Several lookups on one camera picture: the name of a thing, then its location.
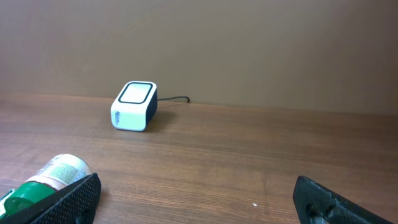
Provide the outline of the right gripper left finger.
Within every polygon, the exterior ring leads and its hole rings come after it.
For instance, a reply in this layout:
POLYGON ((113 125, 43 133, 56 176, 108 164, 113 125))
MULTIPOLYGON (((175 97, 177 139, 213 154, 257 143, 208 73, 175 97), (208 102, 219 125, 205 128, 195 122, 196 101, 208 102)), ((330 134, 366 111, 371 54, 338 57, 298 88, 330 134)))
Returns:
POLYGON ((101 181, 92 173, 43 200, 1 219, 1 224, 92 224, 101 181))

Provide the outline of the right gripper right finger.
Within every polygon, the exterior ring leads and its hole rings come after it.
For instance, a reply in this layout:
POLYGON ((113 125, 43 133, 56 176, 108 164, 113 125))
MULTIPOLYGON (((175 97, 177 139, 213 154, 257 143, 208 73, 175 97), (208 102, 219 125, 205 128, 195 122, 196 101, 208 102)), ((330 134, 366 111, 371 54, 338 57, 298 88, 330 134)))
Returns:
POLYGON ((295 183, 293 201, 301 224, 392 224, 303 175, 295 183))

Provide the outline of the green lid white jar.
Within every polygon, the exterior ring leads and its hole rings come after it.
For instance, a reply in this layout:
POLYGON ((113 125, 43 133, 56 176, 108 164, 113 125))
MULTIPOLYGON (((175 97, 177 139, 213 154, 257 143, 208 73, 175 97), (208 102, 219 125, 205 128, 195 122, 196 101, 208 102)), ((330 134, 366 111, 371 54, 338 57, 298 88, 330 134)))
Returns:
POLYGON ((91 169, 84 160, 71 154, 59 154, 5 200, 6 215, 30 207, 90 174, 91 169))

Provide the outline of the green white medicine box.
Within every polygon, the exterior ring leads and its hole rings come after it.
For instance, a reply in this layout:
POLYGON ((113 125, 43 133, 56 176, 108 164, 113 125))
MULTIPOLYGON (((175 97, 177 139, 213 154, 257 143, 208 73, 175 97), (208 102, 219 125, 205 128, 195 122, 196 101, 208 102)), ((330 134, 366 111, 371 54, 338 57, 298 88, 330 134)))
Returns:
POLYGON ((15 192, 14 189, 8 191, 5 195, 1 197, 0 200, 0 219, 4 218, 6 216, 6 209, 5 209, 5 201, 15 192))

